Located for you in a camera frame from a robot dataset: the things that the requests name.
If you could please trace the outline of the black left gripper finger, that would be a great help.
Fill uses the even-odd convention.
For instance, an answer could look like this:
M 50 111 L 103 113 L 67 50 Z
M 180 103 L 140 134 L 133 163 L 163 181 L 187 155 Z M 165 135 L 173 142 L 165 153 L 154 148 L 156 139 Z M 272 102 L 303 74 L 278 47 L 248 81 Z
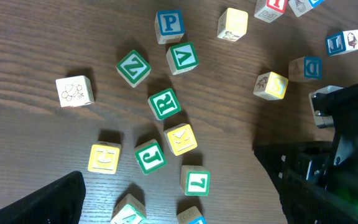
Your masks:
M 83 174 L 73 171 L 0 209 L 0 223 L 78 223 L 85 194 Z

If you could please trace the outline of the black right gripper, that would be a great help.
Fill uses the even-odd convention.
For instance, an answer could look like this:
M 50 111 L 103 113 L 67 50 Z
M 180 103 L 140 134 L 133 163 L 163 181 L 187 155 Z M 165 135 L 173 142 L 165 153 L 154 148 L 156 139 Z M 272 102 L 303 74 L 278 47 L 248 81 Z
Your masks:
M 358 223 L 358 84 L 320 98 L 332 141 L 256 145 L 288 223 Z

